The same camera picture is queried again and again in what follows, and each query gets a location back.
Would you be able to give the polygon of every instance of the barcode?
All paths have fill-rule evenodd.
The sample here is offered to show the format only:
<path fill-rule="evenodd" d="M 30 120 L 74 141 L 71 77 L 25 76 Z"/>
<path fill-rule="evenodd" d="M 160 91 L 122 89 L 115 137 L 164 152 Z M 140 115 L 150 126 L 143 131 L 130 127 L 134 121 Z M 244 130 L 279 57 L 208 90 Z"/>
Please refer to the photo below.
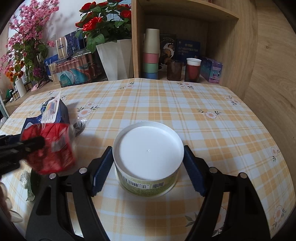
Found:
<path fill-rule="evenodd" d="M 122 177 L 124 178 L 124 180 L 125 180 L 128 184 L 131 184 L 131 185 L 133 185 L 133 186 L 135 186 L 135 187 L 137 187 L 137 188 L 143 188 L 143 189 L 146 189 L 146 185 L 144 185 L 144 184 L 140 184 L 140 183 L 135 183 L 135 182 L 133 182 L 133 181 L 127 179 L 125 176 L 122 176 Z"/>
<path fill-rule="evenodd" d="M 162 183 L 157 183 L 157 184 L 153 184 L 153 185 L 152 185 L 152 188 L 160 188 L 160 187 L 163 186 L 163 184 L 164 184 L 164 182 L 162 182 Z"/>

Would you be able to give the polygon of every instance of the metal screw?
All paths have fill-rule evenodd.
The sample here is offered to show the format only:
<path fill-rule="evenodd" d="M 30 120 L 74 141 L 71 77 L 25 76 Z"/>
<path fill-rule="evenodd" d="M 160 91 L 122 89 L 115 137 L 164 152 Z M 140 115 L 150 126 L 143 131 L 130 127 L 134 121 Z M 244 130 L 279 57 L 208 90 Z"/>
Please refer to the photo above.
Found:
<path fill-rule="evenodd" d="M 56 175 L 55 173 L 52 173 L 52 174 L 49 175 L 49 178 L 50 178 L 50 179 L 55 179 L 56 176 L 57 176 L 57 175 Z"/>
<path fill-rule="evenodd" d="M 241 178 L 243 178 L 243 179 L 246 179 L 246 178 L 248 177 L 248 175 L 245 174 L 244 172 L 240 173 L 239 175 L 240 175 Z"/>
<path fill-rule="evenodd" d="M 218 169 L 215 168 L 215 167 L 210 167 L 210 173 L 217 173 L 218 172 Z"/>
<path fill-rule="evenodd" d="M 84 174 L 87 172 L 87 168 L 86 167 L 82 167 L 79 169 L 79 173 Z"/>

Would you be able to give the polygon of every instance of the dark blue book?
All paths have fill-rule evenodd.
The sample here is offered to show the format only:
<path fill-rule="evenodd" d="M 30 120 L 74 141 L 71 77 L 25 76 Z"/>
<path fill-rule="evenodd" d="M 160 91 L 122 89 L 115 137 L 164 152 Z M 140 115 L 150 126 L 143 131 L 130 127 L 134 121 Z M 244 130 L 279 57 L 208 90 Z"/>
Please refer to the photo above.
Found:
<path fill-rule="evenodd" d="M 187 58 L 199 58 L 200 42 L 177 39 L 177 60 L 186 64 Z"/>

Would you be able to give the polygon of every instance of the plaid tablecloth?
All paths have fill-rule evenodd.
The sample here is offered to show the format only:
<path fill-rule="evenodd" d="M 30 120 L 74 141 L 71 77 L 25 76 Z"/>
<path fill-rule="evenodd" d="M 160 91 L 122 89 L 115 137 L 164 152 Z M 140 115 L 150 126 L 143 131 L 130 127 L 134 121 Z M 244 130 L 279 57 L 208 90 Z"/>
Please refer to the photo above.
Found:
<path fill-rule="evenodd" d="M 20 133 L 25 118 L 38 114 L 40 104 L 59 91 L 31 96 L 11 115 L 0 134 Z M 72 122 L 77 117 L 88 120 L 77 140 L 76 170 L 100 157 L 126 126 L 157 121 L 175 130 L 184 145 L 209 166 L 230 175 L 247 173 L 261 199 L 272 236 L 294 207 L 292 180 L 278 146 L 255 114 L 225 87 L 129 79 L 63 88 L 61 97 Z M 22 169 L 30 168 L 23 163 Z M 24 232 L 33 204 L 25 201 L 27 190 L 20 185 L 20 173 L 10 173 L 2 181 L 9 190 L 13 210 L 24 217 L 18 225 Z M 68 197 L 74 230 L 81 235 L 73 198 L 70 194 Z M 203 202 L 183 165 L 175 187 L 153 199 L 123 190 L 113 166 L 102 192 L 92 200 L 112 241 L 184 240 Z M 215 235 L 221 232 L 227 200 L 225 195 Z"/>

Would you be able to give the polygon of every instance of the brown glass cup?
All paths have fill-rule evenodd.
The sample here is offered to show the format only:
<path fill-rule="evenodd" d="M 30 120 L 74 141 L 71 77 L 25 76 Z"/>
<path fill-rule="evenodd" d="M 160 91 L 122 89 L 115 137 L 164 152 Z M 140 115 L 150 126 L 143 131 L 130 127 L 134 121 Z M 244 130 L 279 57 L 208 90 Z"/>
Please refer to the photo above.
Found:
<path fill-rule="evenodd" d="M 180 81 L 182 74 L 182 61 L 174 60 L 173 62 L 168 62 L 167 68 L 167 79 L 172 81 Z"/>

